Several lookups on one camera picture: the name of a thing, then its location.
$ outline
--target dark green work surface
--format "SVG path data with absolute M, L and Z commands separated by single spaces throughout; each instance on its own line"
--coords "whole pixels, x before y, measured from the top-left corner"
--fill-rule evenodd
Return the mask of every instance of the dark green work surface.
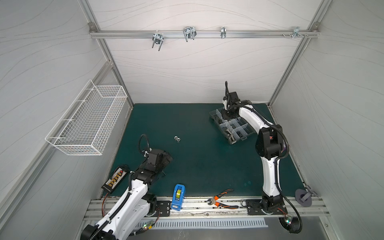
M 112 171 L 121 164 L 136 170 L 144 157 L 137 149 L 141 134 L 148 135 L 150 147 L 169 152 L 173 161 L 149 192 L 172 196 L 176 184 L 185 185 L 186 196 L 214 196 L 233 188 L 231 195 L 261 195 L 262 161 L 255 150 L 257 135 L 229 145 L 209 112 L 223 104 L 135 104 L 116 155 Z M 267 120 L 273 121 L 265 104 L 254 104 Z M 111 194 L 121 196 L 126 177 Z M 281 189 L 294 196 L 303 188 L 290 157 L 280 161 Z

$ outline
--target pliers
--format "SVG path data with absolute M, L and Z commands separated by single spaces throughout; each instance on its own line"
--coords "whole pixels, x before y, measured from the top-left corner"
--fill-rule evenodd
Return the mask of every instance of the pliers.
M 233 192 L 233 189 L 230 188 L 230 189 L 224 190 L 222 193 L 220 193 L 219 195 L 216 195 L 214 198 L 208 199 L 207 200 L 208 205 L 213 205 L 214 204 L 217 207 L 225 207 L 225 208 L 228 208 L 228 209 L 238 209 L 239 206 L 237 206 L 237 205 L 229 206 L 229 205 L 222 204 L 221 202 L 217 202 L 217 200 L 219 198 L 221 198 L 222 196 L 224 196 L 225 194 L 227 194 L 229 192 Z

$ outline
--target wire mesh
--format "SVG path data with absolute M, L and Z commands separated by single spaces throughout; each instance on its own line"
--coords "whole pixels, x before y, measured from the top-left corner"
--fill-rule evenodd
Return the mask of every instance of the wire mesh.
M 126 98 L 122 86 L 94 86 L 53 145 L 67 155 L 101 155 Z

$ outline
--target robotic arm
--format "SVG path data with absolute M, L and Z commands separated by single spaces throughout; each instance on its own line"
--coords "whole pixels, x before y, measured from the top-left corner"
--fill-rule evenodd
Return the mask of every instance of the robotic arm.
M 249 100 L 241 101 L 236 92 L 229 92 L 228 83 L 225 82 L 224 108 L 221 112 L 223 119 L 230 120 L 242 117 L 257 132 L 256 151 L 263 163 L 263 194 L 260 208 L 265 214 L 273 214 L 284 205 L 284 199 L 293 207 L 297 218 L 292 222 L 284 222 L 281 225 L 291 233 L 299 233 L 302 222 L 299 213 L 293 204 L 284 196 L 280 188 L 279 162 L 289 155 L 289 145 L 283 129 L 280 125 L 274 125 L 267 121 L 260 113 L 254 110 Z
M 113 208 L 95 225 L 88 225 L 81 233 L 80 240 L 125 240 L 136 224 L 146 215 L 156 211 L 156 196 L 148 193 L 150 186 L 159 178 L 159 174 L 172 161 L 169 153 L 151 149 L 147 136 L 147 150 L 139 151 L 146 157 L 140 167 L 128 176 L 129 186 Z

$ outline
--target white wire basket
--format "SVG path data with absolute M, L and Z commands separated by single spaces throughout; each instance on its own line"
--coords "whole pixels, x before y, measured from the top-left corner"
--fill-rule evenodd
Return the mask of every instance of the white wire basket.
M 67 155 L 101 155 L 126 99 L 122 86 L 90 80 L 45 140 Z

